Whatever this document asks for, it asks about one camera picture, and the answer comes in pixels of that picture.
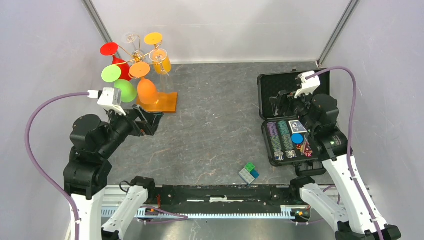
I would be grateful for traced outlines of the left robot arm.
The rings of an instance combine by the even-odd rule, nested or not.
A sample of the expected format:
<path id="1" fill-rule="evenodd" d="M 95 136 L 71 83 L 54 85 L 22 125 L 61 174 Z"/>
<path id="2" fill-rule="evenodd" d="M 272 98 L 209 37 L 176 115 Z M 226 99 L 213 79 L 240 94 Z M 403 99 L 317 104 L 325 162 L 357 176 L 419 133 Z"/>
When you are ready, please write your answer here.
<path id="1" fill-rule="evenodd" d="M 147 112 L 140 105 L 109 109 L 108 122 L 95 114 L 78 118 L 70 140 L 73 147 L 63 171 L 64 190 L 71 198 L 75 221 L 72 236 L 78 240 L 122 240 L 139 207 L 157 198 L 154 179 L 136 176 L 128 196 L 108 222 L 102 223 L 102 205 L 112 170 L 109 158 L 129 136 L 154 136 L 162 112 Z"/>

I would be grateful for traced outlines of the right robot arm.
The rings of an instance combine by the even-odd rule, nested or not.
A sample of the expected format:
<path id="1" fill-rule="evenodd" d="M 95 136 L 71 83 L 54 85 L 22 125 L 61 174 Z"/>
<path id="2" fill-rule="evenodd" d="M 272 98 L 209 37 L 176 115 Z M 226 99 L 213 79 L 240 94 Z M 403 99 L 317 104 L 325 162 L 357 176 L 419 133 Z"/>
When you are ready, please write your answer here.
<path id="1" fill-rule="evenodd" d="M 337 100 L 327 94 L 295 96 L 280 91 L 269 101 L 276 116 L 296 117 L 305 127 L 304 141 L 331 176 L 344 206 L 332 201 L 309 176 L 291 181 L 289 199 L 315 209 L 337 240 L 399 240 L 400 229 L 382 217 L 362 181 L 350 137 L 337 127 Z"/>

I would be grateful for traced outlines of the green plastic wine glass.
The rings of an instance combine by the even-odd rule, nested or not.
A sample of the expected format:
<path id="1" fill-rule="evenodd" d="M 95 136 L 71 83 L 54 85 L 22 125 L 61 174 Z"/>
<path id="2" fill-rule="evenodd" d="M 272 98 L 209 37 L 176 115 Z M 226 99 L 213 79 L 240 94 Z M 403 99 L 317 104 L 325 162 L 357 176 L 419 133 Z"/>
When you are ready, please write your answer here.
<path id="1" fill-rule="evenodd" d="M 122 70 L 117 65 L 109 65 L 105 67 L 101 73 L 101 78 L 106 83 L 113 83 L 113 87 L 120 89 L 121 101 L 130 103 L 137 97 L 137 90 L 133 84 L 121 78 Z"/>

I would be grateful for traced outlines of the orange plastic wine glass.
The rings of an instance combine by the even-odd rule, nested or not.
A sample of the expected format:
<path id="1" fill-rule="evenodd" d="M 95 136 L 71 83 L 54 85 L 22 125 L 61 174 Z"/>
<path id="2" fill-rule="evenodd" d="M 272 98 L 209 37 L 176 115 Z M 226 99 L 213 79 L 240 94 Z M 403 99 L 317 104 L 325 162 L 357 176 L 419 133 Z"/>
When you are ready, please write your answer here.
<path id="1" fill-rule="evenodd" d="M 151 67 L 146 62 L 137 62 L 129 69 L 132 77 L 140 78 L 137 85 L 138 98 L 142 104 L 153 105 L 159 100 L 159 93 L 156 85 L 146 76 L 150 73 Z"/>

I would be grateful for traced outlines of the clear champagne flute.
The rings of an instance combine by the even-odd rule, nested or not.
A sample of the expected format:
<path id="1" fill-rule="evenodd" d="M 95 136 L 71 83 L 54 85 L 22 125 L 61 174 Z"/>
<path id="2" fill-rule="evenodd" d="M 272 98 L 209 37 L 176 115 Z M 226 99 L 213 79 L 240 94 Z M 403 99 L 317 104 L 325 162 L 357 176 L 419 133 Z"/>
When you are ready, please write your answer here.
<path id="1" fill-rule="evenodd" d="M 149 54 L 149 58 L 152 61 L 154 70 L 159 75 L 160 91 L 170 93 L 172 91 L 172 84 L 170 83 L 169 72 L 172 66 L 167 51 L 157 48 Z"/>

